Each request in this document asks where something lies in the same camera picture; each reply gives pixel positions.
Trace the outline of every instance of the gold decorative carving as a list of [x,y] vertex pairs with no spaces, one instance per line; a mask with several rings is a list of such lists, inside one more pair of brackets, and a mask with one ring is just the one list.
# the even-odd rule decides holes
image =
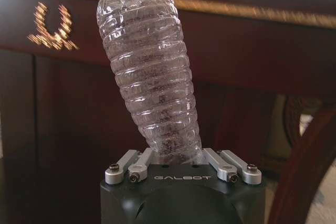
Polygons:
[[58,32],[55,32],[54,35],[51,35],[46,27],[45,17],[48,11],[48,8],[43,3],[38,3],[35,11],[35,24],[36,29],[39,32],[37,35],[30,34],[28,39],[31,42],[34,42],[38,45],[44,45],[48,48],[55,48],[61,50],[63,47],[68,50],[79,49],[75,43],[71,40],[68,40],[69,34],[71,32],[71,15],[64,5],[59,6],[59,12],[61,14],[61,24],[58,28]]
[[294,12],[259,6],[231,4],[208,0],[174,0],[178,9],[275,21],[295,25],[336,29],[336,16],[315,13]]

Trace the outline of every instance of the clear plastic bottle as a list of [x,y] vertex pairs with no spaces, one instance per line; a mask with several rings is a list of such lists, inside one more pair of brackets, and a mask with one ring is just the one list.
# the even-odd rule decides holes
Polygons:
[[100,0],[97,22],[120,93],[160,163],[201,163],[194,87],[173,0]]

